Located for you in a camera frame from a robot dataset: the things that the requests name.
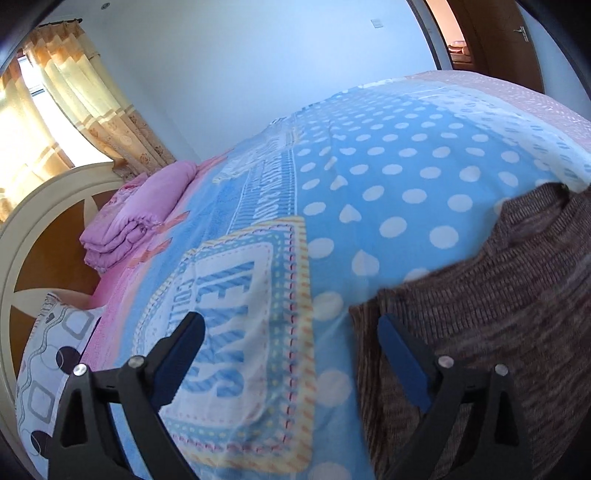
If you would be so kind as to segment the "brown wooden door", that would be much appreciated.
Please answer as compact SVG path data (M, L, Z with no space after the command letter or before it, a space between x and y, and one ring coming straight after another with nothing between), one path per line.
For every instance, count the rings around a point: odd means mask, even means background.
M475 71L544 92L538 57L529 35L526 43L514 30L525 20L514 0L451 0Z

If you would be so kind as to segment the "patterned blue pink bedsheet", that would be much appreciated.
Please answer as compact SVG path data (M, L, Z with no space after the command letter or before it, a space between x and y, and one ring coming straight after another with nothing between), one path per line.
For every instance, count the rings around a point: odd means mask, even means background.
M434 71L352 88L198 165L105 274L80 362L119 367L191 311L199 349L161 418L203 479L370 479L349 307L474 254L505 201L590 181L590 123Z

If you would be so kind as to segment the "folded pink quilt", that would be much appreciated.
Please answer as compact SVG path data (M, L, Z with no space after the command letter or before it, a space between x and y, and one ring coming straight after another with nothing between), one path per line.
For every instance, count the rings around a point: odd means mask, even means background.
M164 224L197 174L197 164L175 162L124 184L80 236L85 264L104 273L120 262Z

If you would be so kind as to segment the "white patterned pillow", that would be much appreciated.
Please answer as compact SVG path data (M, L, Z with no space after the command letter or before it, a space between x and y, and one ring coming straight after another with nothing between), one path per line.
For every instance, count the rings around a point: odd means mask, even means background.
M103 311L81 310L49 293L24 348L16 384L17 431L43 478L48 475L48 451L64 386Z

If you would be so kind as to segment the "beige patterned curtain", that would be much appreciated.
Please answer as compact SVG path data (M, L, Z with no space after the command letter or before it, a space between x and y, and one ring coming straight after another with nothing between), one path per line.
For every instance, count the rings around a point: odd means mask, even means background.
M130 179L175 162L140 112L118 88L76 20L36 27L17 50L74 129ZM18 58L1 75L1 217L46 181L67 172L74 157L50 132L28 89Z

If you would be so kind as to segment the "brown knitted sweater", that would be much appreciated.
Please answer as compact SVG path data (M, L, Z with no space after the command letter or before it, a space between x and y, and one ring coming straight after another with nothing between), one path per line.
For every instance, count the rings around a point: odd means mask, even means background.
M377 478L420 421L379 343L379 320L391 314L439 355L509 368L533 475L542 479L590 408L590 194L546 183L509 200L474 257L381 289L349 313L363 437Z

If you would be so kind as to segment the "cream wooden headboard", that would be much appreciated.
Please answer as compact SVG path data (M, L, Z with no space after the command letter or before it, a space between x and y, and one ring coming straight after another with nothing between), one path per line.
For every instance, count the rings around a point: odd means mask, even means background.
M74 168L29 194L1 226L1 431L20 447L16 375L45 296L85 309L99 275L84 263L79 237L122 185L106 163Z

